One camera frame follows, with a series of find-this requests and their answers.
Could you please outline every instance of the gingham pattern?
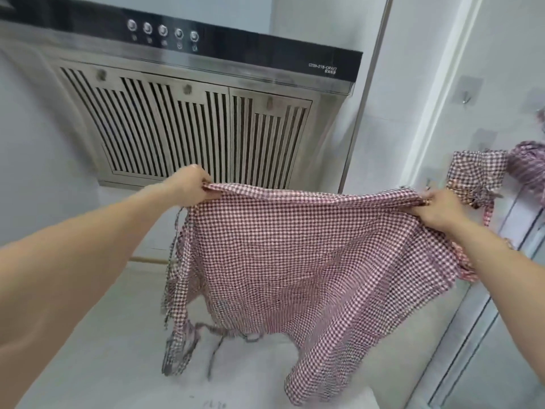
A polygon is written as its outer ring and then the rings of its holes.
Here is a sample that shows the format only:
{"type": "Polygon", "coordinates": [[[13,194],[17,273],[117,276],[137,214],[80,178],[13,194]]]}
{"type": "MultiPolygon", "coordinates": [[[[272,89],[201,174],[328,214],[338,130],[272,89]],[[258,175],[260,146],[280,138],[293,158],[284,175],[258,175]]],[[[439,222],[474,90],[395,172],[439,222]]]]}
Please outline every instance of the gingham pattern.
{"type": "Polygon", "coordinates": [[[345,196],[208,187],[223,196],[189,211],[168,275],[170,373],[187,360],[188,296],[202,293],[229,333],[285,333],[295,343],[299,360],[284,385],[294,405],[328,400],[371,347],[460,273],[444,234],[399,210],[423,203],[410,189],[345,196]]]}
{"type": "Polygon", "coordinates": [[[509,153],[508,172],[545,206],[545,144],[526,141],[515,146],[509,153]]]}
{"type": "MultiPolygon", "coordinates": [[[[473,208],[485,207],[483,224],[488,227],[494,213],[494,198],[501,188],[508,166],[506,151],[459,151],[454,152],[447,173],[447,188],[452,189],[462,203],[473,208]]],[[[452,243],[460,268],[460,278],[477,281],[471,261],[462,247],[452,243]]]]}

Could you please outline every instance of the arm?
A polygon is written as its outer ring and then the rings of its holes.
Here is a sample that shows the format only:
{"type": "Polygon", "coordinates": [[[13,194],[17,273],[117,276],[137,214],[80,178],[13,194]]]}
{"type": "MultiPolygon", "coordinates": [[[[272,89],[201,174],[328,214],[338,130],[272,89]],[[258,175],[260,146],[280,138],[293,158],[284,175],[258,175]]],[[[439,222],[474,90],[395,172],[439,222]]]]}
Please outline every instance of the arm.
{"type": "Polygon", "coordinates": [[[511,250],[492,231],[469,220],[449,190],[429,193],[412,213],[464,248],[524,358],[545,383],[545,267],[511,250]]]}
{"type": "Polygon", "coordinates": [[[168,208],[219,197],[201,167],[0,249],[0,407],[15,407],[168,208]]]}

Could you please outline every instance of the person's left hand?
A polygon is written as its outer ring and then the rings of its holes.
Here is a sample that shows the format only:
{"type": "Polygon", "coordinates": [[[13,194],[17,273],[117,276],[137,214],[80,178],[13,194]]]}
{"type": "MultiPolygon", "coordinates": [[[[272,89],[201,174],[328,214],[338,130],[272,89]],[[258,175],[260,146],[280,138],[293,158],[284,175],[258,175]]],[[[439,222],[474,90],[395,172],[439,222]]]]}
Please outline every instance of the person's left hand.
{"type": "Polygon", "coordinates": [[[174,175],[165,179],[161,184],[165,197],[172,206],[197,205],[210,199],[221,197],[219,191],[209,191],[203,189],[203,184],[212,182],[210,175],[199,165],[193,164],[180,168],[174,175]]]}

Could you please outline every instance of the wall hook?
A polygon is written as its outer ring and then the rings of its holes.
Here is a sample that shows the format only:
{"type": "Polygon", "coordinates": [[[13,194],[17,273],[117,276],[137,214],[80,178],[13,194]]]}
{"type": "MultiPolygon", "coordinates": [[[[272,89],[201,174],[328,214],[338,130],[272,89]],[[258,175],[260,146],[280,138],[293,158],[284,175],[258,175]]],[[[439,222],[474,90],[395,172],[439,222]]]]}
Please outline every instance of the wall hook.
{"type": "Polygon", "coordinates": [[[469,101],[471,100],[471,96],[469,95],[469,92],[468,91],[465,91],[464,92],[464,99],[462,100],[462,103],[464,105],[468,104],[469,101]]]}

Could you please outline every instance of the black control panel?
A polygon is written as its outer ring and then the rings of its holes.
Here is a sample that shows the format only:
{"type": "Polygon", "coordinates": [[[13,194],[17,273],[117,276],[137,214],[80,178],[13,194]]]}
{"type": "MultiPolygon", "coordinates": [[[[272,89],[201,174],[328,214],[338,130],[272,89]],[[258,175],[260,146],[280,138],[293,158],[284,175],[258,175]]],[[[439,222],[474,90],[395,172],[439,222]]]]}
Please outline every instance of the black control panel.
{"type": "Polygon", "coordinates": [[[349,82],[362,53],[80,0],[6,0],[0,20],[349,82]]]}

